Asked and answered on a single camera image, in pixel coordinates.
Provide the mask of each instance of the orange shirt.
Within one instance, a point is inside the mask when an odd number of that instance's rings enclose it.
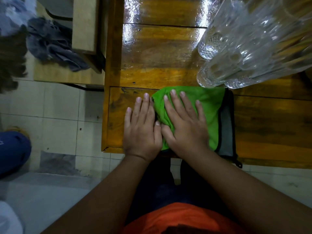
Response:
[[[217,212],[191,204],[173,203],[129,223],[122,234],[156,234],[178,225],[219,233],[247,233],[237,223]]]

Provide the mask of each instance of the brown hair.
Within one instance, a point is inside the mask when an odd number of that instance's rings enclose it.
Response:
[[[18,82],[13,77],[26,76],[26,32],[18,31],[11,36],[0,36],[0,94],[16,90]]]

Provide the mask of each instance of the hand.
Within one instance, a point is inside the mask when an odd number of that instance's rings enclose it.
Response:
[[[138,97],[132,112],[127,108],[124,117],[123,149],[126,156],[141,157],[147,162],[155,159],[162,148],[161,126],[155,121],[154,102],[150,100],[149,94]]]
[[[174,135],[169,126],[162,125],[161,133],[169,147],[182,159],[202,150],[209,149],[208,130],[204,110],[199,100],[196,101],[198,117],[185,92],[180,93],[181,103],[175,90],[170,92],[172,107],[167,95],[164,96],[167,114],[174,125]]]

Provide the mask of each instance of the crumpled gray rag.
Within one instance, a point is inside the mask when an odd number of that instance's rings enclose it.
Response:
[[[73,72],[89,69],[87,63],[72,51],[70,28],[40,17],[30,19],[27,30],[27,48],[34,57],[65,62]]]

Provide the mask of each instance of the folded green fabric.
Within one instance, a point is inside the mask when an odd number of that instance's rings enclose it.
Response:
[[[170,121],[168,114],[165,110],[163,97],[166,94],[172,104],[170,98],[170,91],[175,89],[177,94],[179,95],[181,91],[184,91],[192,102],[193,108],[196,107],[196,100],[200,100],[202,107],[204,109],[207,126],[209,131],[209,146],[211,149],[216,150],[219,142],[219,121],[218,121],[218,111],[222,105],[222,100],[224,97],[225,89],[221,87],[216,87],[212,89],[202,88],[202,87],[193,87],[193,86],[176,86],[176,87],[166,87],[155,94],[153,94],[152,98],[154,100],[154,108],[157,113],[158,120],[168,125],[171,131],[174,133],[174,126]],[[165,139],[163,140],[163,148],[162,150],[169,149]]]

